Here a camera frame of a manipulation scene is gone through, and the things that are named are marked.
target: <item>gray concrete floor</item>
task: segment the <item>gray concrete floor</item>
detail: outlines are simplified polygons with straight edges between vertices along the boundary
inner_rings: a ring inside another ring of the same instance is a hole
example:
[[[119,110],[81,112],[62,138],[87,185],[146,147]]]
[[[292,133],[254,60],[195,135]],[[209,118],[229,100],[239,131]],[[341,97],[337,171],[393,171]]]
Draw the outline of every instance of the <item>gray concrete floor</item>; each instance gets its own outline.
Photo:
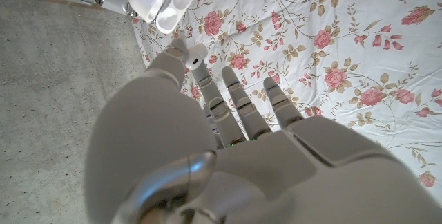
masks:
[[[143,70],[125,16],[0,0],[0,223],[86,223],[93,122]]]

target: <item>floral bed sheet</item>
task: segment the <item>floral bed sheet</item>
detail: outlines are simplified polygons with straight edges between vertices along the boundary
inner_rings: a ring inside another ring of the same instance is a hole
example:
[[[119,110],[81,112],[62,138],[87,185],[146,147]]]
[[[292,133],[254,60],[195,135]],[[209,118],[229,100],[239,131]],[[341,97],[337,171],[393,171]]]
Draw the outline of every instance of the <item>floral bed sheet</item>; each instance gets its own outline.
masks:
[[[262,88],[272,77],[306,117],[385,147],[442,203],[441,10],[442,0],[194,0],[170,35],[138,19],[133,28],[146,66],[183,30],[208,48],[225,99],[230,66],[277,129]],[[182,91],[204,104],[188,71]]]

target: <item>robot hand holding earbud case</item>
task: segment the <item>robot hand holding earbud case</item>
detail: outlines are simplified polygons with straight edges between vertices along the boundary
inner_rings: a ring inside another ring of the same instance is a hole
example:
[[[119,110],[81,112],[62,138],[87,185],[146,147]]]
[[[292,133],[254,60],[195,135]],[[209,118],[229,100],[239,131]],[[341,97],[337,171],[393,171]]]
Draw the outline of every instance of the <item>robot hand holding earbud case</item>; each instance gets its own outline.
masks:
[[[440,223],[409,170],[355,131],[304,119],[271,79],[272,132],[231,68],[222,70],[241,132],[202,44],[176,39],[95,123],[86,161],[91,223]],[[187,66],[204,111],[180,92]]]

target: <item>fingertip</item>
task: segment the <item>fingertip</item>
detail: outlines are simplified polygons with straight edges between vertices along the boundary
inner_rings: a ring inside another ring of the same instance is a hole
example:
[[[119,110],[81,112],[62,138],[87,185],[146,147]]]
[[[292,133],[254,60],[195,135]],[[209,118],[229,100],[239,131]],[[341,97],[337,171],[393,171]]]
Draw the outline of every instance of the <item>fingertip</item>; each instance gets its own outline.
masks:
[[[273,88],[273,87],[275,87],[275,86],[278,86],[276,84],[276,82],[273,79],[271,79],[270,77],[267,77],[267,78],[264,79],[263,85],[264,85],[264,89],[266,91],[271,89],[271,88]]]
[[[224,80],[226,86],[230,86],[238,82],[238,78],[236,77],[235,72],[231,67],[225,66],[222,69],[221,74],[222,74],[222,80]]]

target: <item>pink rose print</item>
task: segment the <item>pink rose print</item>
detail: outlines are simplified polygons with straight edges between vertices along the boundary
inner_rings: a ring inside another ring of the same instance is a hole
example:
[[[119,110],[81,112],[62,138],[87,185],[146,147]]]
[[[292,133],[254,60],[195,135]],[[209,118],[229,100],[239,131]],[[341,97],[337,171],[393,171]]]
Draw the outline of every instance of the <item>pink rose print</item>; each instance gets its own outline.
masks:
[[[273,80],[279,85],[281,84],[281,81],[279,80],[279,74],[276,74],[273,76]]]
[[[246,31],[246,26],[242,22],[236,22],[236,31],[238,31],[238,33],[242,33]]]
[[[307,116],[309,116],[309,117],[313,116],[313,113],[311,112],[310,108],[305,109],[305,114],[307,114]]]
[[[429,112],[430,112],[430,109],[428,107],[424,107],[424,108],[422,108],[422,110],[417,112],[417,115],[419,117],[426,118]]]
[[[364,41],[366,38],[367,38],[366,35],[355,36],[355,38],[354,38],[354,43],[355,43],[355,44],[359,44],[360,42]]]
[[[435,182],[436,182],[436,180],[437,180],[429,171],[426,171],[425,173],[419,174],[419,176],[417,178],[426,187],[433,187]]]
[[[381,42],[382,42],[381,35],[376,35],[376,36],[374,37],[373,47],[380,46],[380,45],[381,45]]]
[[[211,55],[210,59],[209,59],[209,63],[214,64],[214,63],[216,63],[217,59],[218,59],[218,57],[216,55]]]
[[[433,13],[434,11],[429,9],[427,6],[415,7],[408,16],[402,18],[402,24],[419,24]]]
[[[361,102],[367,106],[374,106],[382,100],[382,92],[378,89],[368,89],[361,95]]]
[[[313,106],[313,112],[315,113],[315,115],[318,115],[318,116],[322,116],[324,113],[321,109],[319,109],[316,106]]]
[[[201,97],[200,90],[194,85],[191,85],[191,92],[193,99],[198,100]]]
[[[389,49],[390,49],[390,41],[385,40],[385,43],[384,43],[384,49],[385,49],[385,50],[389,50]]]
[[[392,27],[390,27],[390,26],[391,26],[391,24],[389,24],[389,25],[387,25],[387,26],[383,26],[383,27],[381,28],[381,32],[385,33],[385,32],[390,32],[390,31],[392,31]]]
[[[439,89],[439,90],[434,89],[433,93],[431,93],[431,97],[437,97],[437,96],[439,96],[441,94],[442,94],[442,90],[441,89]]]
[[[204,31],[207,35],[218,34],[221,28],[221,19],[216,12],[210,12],[204,18]]]
[[[332,39],[332,35],[328,33],[326,30],[319,30],[318,34],[315,36],[315,46],[318,48],[325,48],[330,44],[330,40]]]
[[[393,41],[393,47],[397,50],[402,50],[403,45],[400,45],[398,42]]]
[[[407,89],[393,91],[393,94],[396,96],[397,100],[404,104],[413,102],[414,100],[414,94],[409,92]]]
[[[273,22],[273,26],[275,27],[275,30],[278,30],[281,28],[282,23],[277,24],[279,21],[281,21],[281,15],[279,15],[276,12],[271,13],[271,21]]]
[[[331,68],[330,71],[324,76],[324,80],[327,86],[332,88],[338,88],[347,79],[347,75],[339,68]]]
[[[236,69],[243,69],[247,67],[247,64],[250,62],[250,59],[245,59],[244,55],[236,54],[235,57],[230,57],[230,67]]]

